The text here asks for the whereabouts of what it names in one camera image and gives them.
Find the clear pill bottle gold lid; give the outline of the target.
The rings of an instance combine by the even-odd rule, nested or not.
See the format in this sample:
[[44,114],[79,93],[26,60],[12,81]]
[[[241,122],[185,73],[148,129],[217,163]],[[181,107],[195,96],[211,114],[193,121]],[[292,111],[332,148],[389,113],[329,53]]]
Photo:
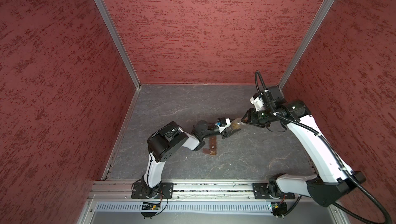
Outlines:
[[230,128],[233,132],[240,131],[245,126],[241,118],[236,118],[231,122]]

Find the red weekly pill organizer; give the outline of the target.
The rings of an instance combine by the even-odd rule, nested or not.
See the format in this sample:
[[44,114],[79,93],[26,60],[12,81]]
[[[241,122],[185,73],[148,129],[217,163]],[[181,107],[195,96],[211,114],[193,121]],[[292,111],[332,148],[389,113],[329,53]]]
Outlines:
[[217,154],[217,138],[215,136],[209,138],[209,147],[203,148],[203,153],[210,155],[210,156],[216,156],[216,154]]

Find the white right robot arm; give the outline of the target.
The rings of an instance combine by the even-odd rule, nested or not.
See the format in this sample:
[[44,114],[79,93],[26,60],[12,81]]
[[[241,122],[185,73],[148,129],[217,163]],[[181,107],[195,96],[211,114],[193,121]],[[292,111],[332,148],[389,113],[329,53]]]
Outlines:
[[293,193],[312,198],[327,207],[356,188],[354,181],[362,184],[366,177],[353,171],[339,155],[330,148],[320,132],[314,117],[300,100],[282,102],[272,111],[259,97],[250,99],[250,108],[242,122],[268,128],[273,122],[293,132],[309,156],[315,173],[309,176],[277,174],[269,179],[268,192],[273,198]]

